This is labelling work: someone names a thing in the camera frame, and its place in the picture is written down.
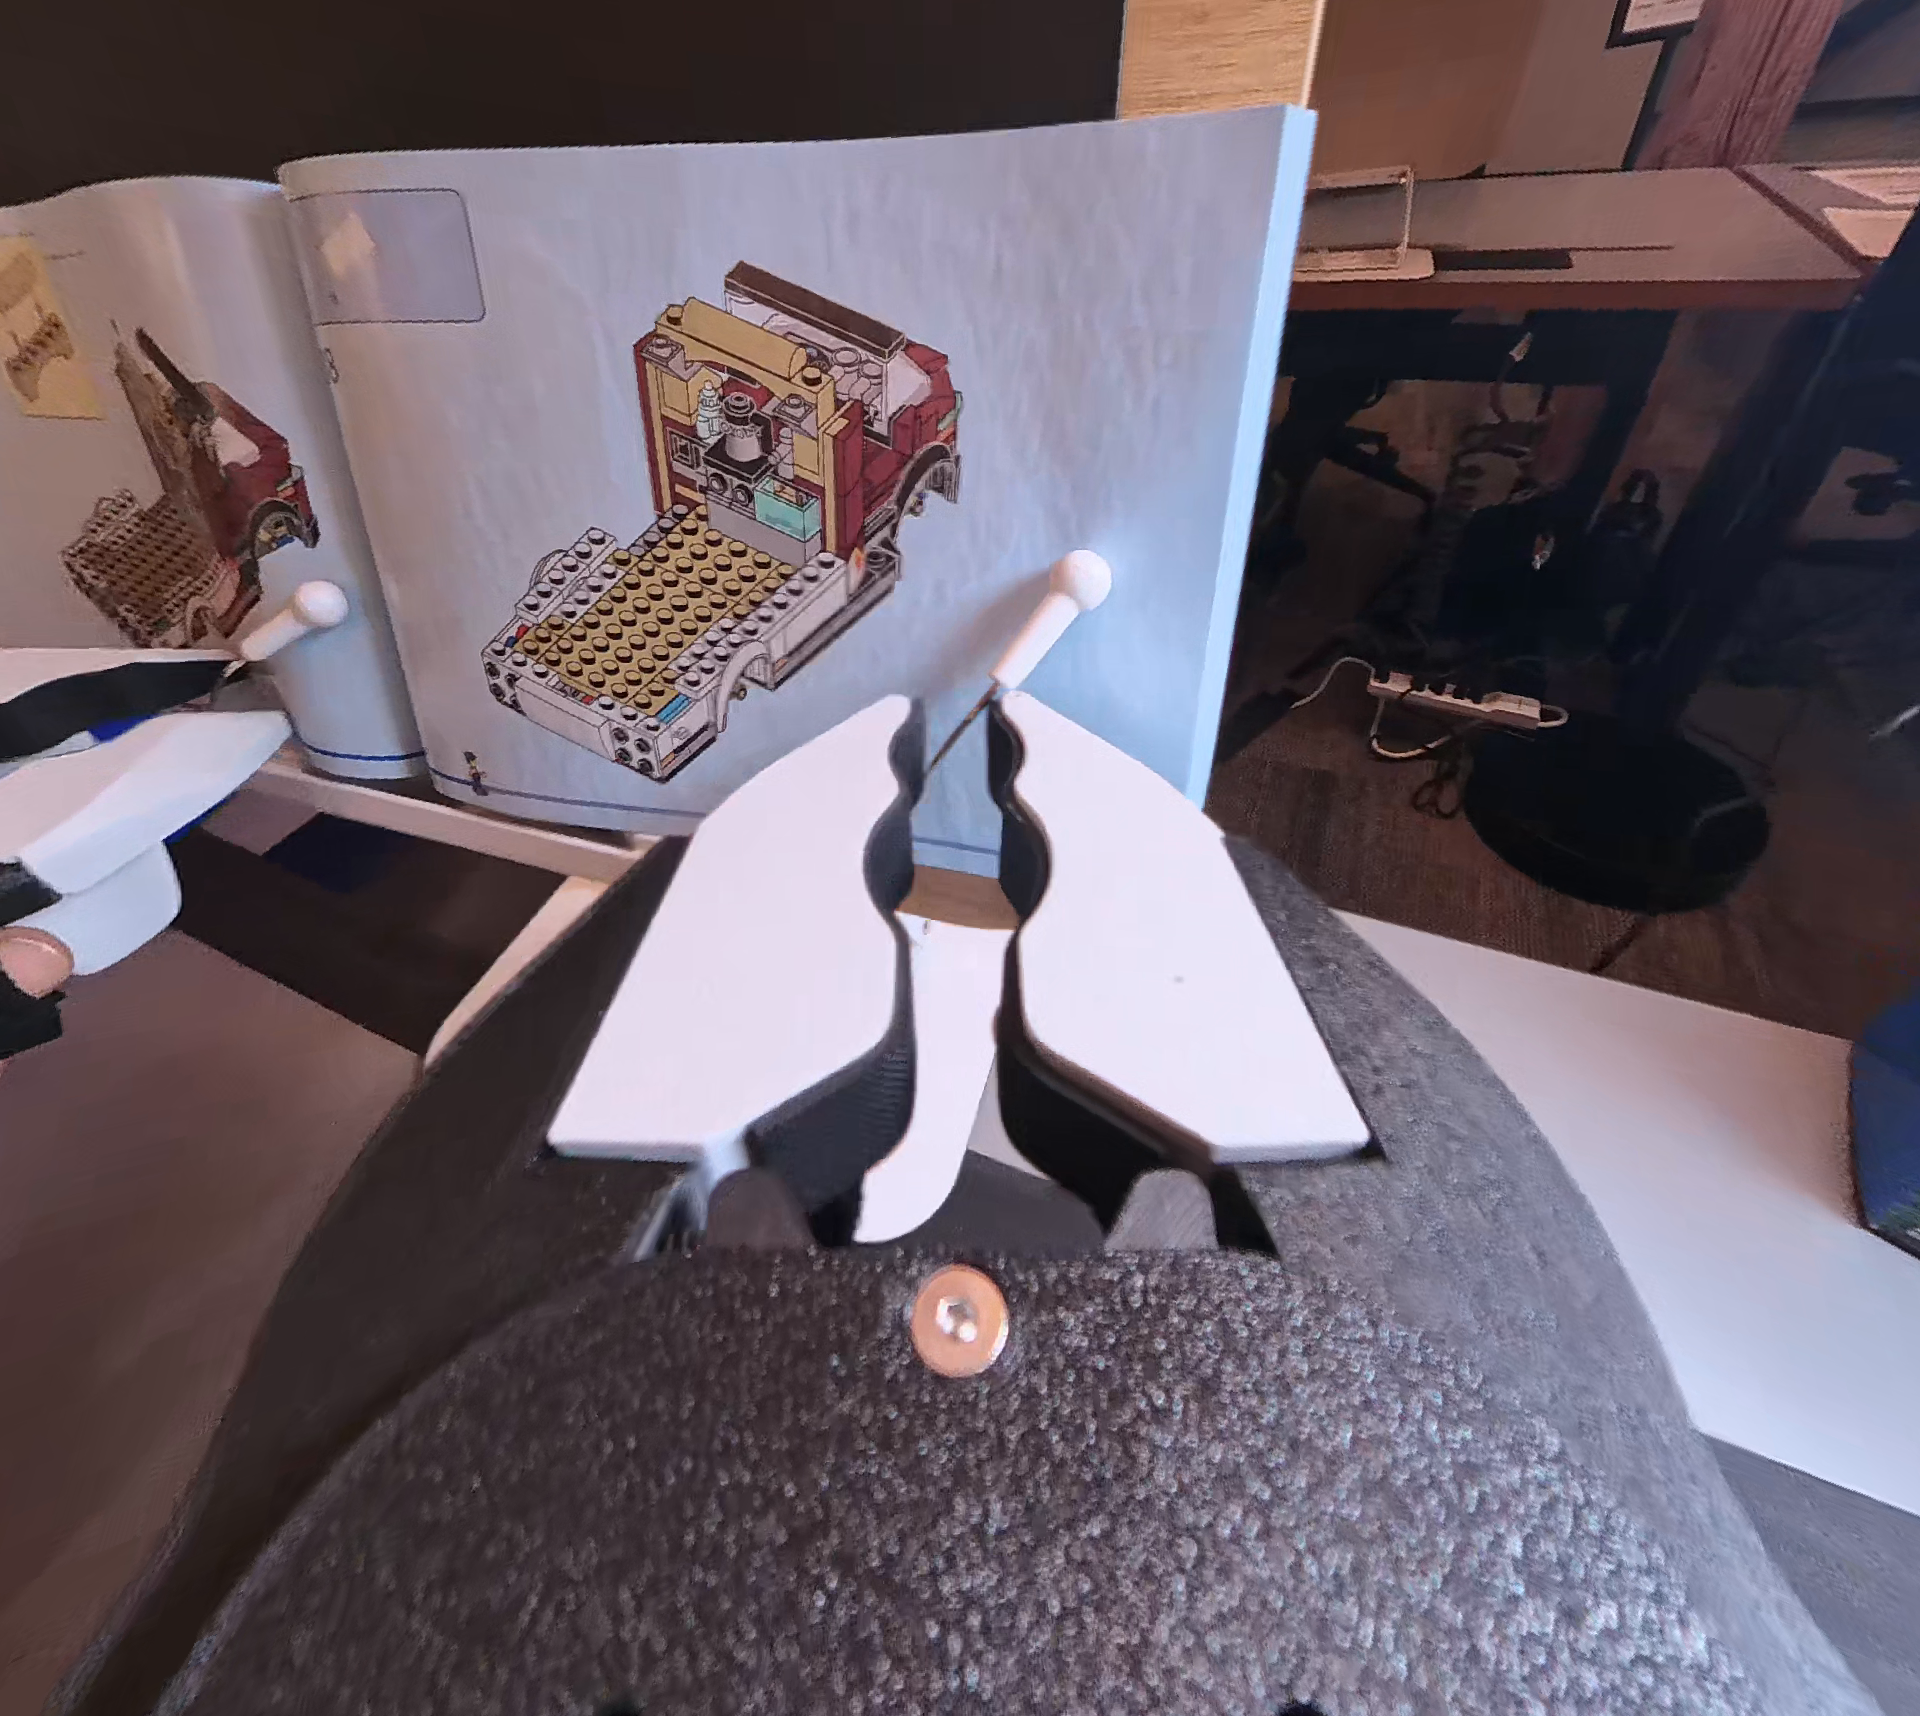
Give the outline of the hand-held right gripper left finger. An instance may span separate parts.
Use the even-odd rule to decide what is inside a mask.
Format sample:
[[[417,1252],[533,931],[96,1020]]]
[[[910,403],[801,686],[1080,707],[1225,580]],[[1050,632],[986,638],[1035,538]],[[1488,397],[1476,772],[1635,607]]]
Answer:
[[[880,697],[688,840],[549,1124],[564,1156],[726,1166],[910,1044],[921,704]]]

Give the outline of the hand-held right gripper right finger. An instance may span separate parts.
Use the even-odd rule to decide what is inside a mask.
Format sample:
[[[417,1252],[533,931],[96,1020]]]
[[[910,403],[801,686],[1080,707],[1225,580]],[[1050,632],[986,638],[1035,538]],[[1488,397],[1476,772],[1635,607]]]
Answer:
[[[989,712],[1017,1044],[1169,1160],[1322,1163],[1371,1131],[1224,833],[1026,694]]]

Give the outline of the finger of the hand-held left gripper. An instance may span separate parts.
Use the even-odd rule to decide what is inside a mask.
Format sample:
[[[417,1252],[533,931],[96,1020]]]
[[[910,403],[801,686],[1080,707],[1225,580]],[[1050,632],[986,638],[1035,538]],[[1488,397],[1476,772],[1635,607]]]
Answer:
[[[12,766],[4,892],[99,886],[228,802],[288,740],[286,712],[172,712]]]
[[[228,650],[4,649],[4,762],[111,744],[248,679]]]

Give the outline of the building instruction booklet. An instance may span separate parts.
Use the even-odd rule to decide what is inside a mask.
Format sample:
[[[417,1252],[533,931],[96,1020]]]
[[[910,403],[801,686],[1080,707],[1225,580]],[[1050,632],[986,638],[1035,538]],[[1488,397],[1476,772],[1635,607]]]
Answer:
[[[1267,106],[403,148],[4,208],[4,649],[280,650],[300,757],[666,840],[851,712],[1034,690],[1205,796],[1305,207]]]

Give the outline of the grey desk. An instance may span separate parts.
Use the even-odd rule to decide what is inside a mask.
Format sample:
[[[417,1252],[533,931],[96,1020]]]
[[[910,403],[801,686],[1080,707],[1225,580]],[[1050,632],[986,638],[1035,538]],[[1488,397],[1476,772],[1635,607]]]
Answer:
[[[1348,918],[1515,1091],[1887,1712],[1916,1711],[1916,1265],[1852,1227],[1843,1044]],[[417,1052],[161,936],[4,1074],[4,1711],[39,1712],[197,1473]]]

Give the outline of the white plastic board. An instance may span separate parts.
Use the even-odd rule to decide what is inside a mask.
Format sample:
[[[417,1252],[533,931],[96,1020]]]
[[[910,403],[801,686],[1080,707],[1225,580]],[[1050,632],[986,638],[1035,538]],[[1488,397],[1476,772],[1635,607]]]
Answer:
[[[607,897],[607,882],[566,878],[440,1023],[422,1069],[430,1073]],[[915,1113],[864,1184],[853,1235],[864,1248],[921,1228],[956,1180],[997,1059],[993,1016],[1015,911],[993,882],[925,865],[901,922],[915,969]]]

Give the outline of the white power strip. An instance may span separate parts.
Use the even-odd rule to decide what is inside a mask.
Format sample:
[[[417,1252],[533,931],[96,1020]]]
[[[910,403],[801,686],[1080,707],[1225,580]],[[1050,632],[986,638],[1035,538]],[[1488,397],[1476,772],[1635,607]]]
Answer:
[[[1505,690],[1488,690],[1470,697],[1459,684],[1423,684],[1408,673],[1371,675],[1365,694],[1388,707],[1417,712],[1426,719],[1494,728],[1505,732],[1550,732],[1572,719],[1559,704],[1537,703],[1534,697],[1518,697]]]

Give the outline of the black round stand base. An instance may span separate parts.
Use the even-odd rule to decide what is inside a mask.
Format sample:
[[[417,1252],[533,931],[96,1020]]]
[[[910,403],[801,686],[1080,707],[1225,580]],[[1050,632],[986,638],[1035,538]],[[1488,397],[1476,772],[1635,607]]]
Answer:
[[[1772,837],[1767,802],[1731,762],[1608,715],[1485,735],[1459,815],[1526,882],[1622,915],[1723,902]]]

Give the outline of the blue toy set box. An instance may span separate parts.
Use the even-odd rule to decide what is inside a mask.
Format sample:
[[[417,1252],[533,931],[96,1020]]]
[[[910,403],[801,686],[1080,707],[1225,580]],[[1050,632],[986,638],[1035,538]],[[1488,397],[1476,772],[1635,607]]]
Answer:
[[[1860,1224],[1916,1257],[1916,991],[1849,1047],[1849,1168]]]

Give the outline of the pale wooden board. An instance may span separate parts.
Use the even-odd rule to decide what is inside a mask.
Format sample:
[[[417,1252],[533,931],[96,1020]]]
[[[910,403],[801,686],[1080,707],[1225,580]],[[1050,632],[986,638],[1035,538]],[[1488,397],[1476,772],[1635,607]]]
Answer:
[[[1313,59],[1313,182],[1490,168],[1547,0],[1327,0]]]

